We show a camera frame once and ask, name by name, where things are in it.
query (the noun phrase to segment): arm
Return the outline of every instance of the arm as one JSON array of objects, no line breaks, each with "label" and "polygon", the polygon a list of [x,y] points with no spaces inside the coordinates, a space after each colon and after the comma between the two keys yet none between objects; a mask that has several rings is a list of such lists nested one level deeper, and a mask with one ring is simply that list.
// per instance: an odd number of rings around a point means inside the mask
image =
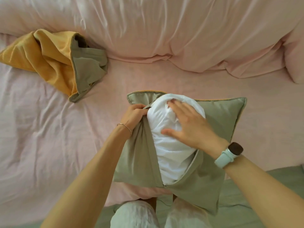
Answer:
[{"label": "arm", "polygon": [[[133,130],[148,110],[142,104],[128,108],[121,123]],[[101,150],[55,204],[42,228],[94,227],[107,199],[114,171],[130,131],[118,125]]]},{"label": "arm", "polygon": [[[217,159],[229,143],[218,137],[207,121],[187,103],[168,105],[178,117],[182,131],[163,129],[162,133]],[[266,227],[303,227],[304,200],[253,164],[244,156],[224,167]]]}]

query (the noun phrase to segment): watch face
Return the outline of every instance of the watch face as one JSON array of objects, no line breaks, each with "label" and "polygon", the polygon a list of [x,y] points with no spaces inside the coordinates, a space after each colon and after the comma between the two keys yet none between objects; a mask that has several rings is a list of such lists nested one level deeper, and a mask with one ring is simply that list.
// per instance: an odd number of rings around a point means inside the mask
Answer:
[{"label": "watch face", "polygon": [[234,155],[240,155],[243,152],[243,147],[236,142],[232,142],[229,146],[228,149],[230,150],[231,153]]}]

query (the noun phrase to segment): smartwatch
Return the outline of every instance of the smartwatch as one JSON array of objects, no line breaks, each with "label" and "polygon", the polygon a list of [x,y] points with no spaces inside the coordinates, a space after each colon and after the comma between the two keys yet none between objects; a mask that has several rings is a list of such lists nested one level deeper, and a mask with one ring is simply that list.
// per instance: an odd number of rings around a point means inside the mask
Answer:
[{"label": "smartwatch", "polygon": [[233,162],[236,157],[239,157],[243,150],[244,149],[240,144],[232,142],[228,148],[221,153],[214,163],[219,168],[224,168],[227,164]]}]

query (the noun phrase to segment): forearm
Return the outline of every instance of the forearm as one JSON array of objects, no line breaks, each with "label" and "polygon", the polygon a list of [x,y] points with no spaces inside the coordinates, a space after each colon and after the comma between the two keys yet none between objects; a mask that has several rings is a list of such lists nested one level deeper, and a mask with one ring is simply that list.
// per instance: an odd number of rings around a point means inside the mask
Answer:
[{"label": "forearm", "polygon": [[266,227],[303,227],[304,200],[244,156],[224,170]]},{"label": "forearm", "polygon": [[41,227],[94,227],[105,204],[114,171],[130,132],[118,126],[105,141],[61,199]]}]

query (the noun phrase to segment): hand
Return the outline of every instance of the hand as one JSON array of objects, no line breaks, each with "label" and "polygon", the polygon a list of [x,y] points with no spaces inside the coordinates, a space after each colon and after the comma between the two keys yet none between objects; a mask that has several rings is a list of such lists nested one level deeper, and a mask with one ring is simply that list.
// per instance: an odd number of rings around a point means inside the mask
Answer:
[{"label": "hand", "polygon": [[192,148],[203,150],[215,159],[228,147],[228,141],[215,134],[207,120],[192,106],[176,99],[168,101],[168,106],[176,114],[182,130],[163,129],[162,134],[176,138]]},{"label": "hand", "polygon": [[146,107],[143,104],[131,105],[127,112],[124,114],[120,123],[126,125],[131,131],[134,130],[135,126],[139,123],[143,115],[147,115],[148,109],[143,109]]}]

